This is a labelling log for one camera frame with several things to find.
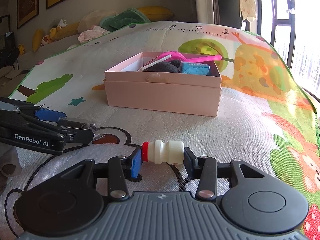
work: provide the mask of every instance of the white bottle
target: white bottle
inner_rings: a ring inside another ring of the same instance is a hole
[[[142,160],[161,164],[183,164],[183,142],[169,141],[164,143],[157,140],[153,142],[144,142],[142,145]]]

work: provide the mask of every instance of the wall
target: wall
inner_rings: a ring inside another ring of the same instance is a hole
[[[195,10],[190,0],[66,0],[46,9],[46,0],[39,0],[39,15],[17,30],[17,0],[9,0],[8,11],[11,15],[11,28],[15,32],[17,44],[24,44],[26,51],[32,48],[32,37],[36,29],[46,32],[56,20],[67,23],[79,22],[83,16],[94,10],[115,10],[121,12],[129,7],[165,6],[174,12],[174,20],[196,22]]]
[[[0,16],[8,14],[8,3],[9,0],[0,0]],[[8,19],[4,18],[0,23],[0,35],[5,34],[8,31]]]

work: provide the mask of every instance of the blue gripper pad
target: blue gripper pad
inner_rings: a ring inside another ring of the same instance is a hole
[[[67,117],[65,113],[41,108],[35,112],[35,116],[42,121],[57,122],[61,117]]]
[[[137,178],[141,165],[142,165],[142,156],[141,156],[141,149],[137,149],[136,155],[132,159],[132,166],[131,166],[131,177]]]

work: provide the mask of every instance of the red bottle cap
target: red bottle cap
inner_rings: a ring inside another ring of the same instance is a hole
[[[148,145],[149,145],[149,142],[144,142],[142,144],[141,157],[144,162],[148,161]]]

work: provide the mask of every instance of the pillow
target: pillow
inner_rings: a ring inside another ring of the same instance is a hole
[[[44,37],[44,30],[43,29],[37,29],[35,31],[35,34],[33,35],[33,39],[32,39],[33,52],[36,52],[40,48],[41,41],[42,41],[43,37]]]
[[[84,16],[79,23],[78,33],[83,33],[84,31],[90,30],[92,26],[99,26],[100,21],[107,16],[115,16],[115,11],[93,11],[88,15]]]
[[[53,36],[54,41],[62,40],[65,37],[70,37],[78,34],[77,28],[79,23],[68,24],[66,27],[62,28],[60,31]]]
[[[151,22],[168,21],[174,16],[172,11],[162,6],[141,7],[138,10],[147,16]]]

